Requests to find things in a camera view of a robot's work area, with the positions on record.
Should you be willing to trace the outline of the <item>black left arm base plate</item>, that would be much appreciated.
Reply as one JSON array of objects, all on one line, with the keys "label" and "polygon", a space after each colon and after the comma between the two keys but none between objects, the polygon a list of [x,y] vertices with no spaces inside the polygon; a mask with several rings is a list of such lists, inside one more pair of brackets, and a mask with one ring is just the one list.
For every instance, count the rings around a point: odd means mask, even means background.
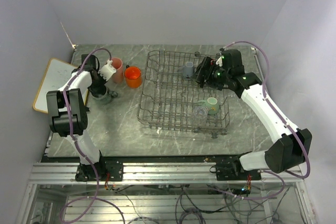
[{"label": "black left arm base plate", "polygon": [[[123,179],[123,164],[114,159],[101,156],[99,161],[93,164],[100,181],[120,182]],[[93,167],[89,165],[79,164],[75,174],[77,182],[93,182],[96,181],[96,174]]]}]

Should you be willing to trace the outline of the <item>black glossy mug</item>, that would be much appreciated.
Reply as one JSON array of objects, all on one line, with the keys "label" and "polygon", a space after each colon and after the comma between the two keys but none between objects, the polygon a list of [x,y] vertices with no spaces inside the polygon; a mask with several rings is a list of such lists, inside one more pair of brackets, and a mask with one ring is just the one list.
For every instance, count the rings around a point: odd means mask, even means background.
[{"label": "black glossy mug", "polygon": [[202,71],[209,71],[209,69],[211,68],[211,65],[212,65],[212,58],[211,57],[204,57],[201,64],[200,64],[200,67],[201,67],[201,70]]}]

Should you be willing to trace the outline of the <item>light blue printed mug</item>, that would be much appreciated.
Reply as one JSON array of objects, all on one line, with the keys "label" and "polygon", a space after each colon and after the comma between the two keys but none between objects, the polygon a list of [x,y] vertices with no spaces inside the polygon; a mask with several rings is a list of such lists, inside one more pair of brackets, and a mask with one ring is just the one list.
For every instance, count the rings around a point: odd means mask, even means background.
[{"label": "light blue printed mug", "polygon": [[186,62],[183,66],[179,67],[178,73],[186,80],[191,80],[194,74],[194,64],[190,61]]}]

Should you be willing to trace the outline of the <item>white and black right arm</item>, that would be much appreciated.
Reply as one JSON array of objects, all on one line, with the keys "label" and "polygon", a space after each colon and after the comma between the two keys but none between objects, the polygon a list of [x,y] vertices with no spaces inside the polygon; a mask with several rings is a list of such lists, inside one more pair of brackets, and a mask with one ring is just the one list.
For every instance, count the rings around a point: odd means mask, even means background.
[{"label": "white and black right arm", "polygon": [[241,154],[231,167],[236,179],[244,179],[250,170],[268,169],[276,174],[305,163],[310,174],[308,153],[312,134],[300,129],[278,108],[266,92],[262,81],[253,72],[246,72],[237,49],[220,50],[218,58],[206,56],[193,71],[191,79],[199,87],[229,89],[258,116],[269,133],[273,145],[266,151]]}]

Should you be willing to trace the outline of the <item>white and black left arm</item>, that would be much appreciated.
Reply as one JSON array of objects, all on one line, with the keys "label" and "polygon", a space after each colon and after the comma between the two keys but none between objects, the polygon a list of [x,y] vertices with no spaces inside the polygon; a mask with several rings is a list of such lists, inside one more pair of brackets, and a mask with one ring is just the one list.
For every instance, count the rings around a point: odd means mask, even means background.
[{"label": "white and black left arm", "polygon": [[95,55],[82,55],[81,65],[72,71],[65,85],[46,94],[51,131],[70,142],[80,157],[80,170],[94,180],[104,179],[107,167],[87,132],[89,108],[85,106],[82,96],[89,91],[101,104],[112,101],[113,96],[106,87],[107,81],[98,73],[99,67]]}]

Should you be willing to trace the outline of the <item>pink plastic cup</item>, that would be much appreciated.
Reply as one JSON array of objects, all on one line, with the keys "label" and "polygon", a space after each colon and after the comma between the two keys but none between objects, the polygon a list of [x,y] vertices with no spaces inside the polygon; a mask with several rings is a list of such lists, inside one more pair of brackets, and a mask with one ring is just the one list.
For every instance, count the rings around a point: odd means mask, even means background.
[{"label": "pink plastic cup", "polygon": [[123,81],[123,63],[119,58],[112,58],[112,66],[116,69],[116,73],[112,76],[114,83],[121,83]]}]

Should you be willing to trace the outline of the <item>orange mug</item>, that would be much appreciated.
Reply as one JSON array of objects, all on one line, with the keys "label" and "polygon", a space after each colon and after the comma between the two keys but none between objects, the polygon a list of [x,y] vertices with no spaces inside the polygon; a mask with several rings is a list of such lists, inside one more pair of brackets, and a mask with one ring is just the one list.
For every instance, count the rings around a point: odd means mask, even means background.
[{"label": "orange mug", "polygon": [[128,87],[136,89],[142,84],[141,70],[136,66],[126,66],[124,71],[125,81]]}]

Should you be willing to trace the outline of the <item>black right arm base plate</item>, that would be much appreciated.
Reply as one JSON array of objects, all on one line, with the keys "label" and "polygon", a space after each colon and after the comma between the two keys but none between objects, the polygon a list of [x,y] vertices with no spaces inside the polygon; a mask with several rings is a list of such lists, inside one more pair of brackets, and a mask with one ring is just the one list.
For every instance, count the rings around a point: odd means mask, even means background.
[{"label": "black right arm base plate", "polygon": [[215,174],[218,181],[261,180],[261,174],[257,169],[244,170],[238,161],[216,163],[209,171]]}]

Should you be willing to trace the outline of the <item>dark grey glazed mug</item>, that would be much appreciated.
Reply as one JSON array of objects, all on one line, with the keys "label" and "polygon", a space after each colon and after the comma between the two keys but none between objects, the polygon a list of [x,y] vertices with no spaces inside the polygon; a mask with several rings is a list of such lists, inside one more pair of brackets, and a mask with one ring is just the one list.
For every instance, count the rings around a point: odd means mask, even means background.
[{"label": "dark grey glazed mug", "polygon": [[98,90],[94,90],[91,93],[93,99],[99,104],[108,104],[113,99],[118,97],[118,93],[116,91],[111,91],[108,87],[104,86]]}]

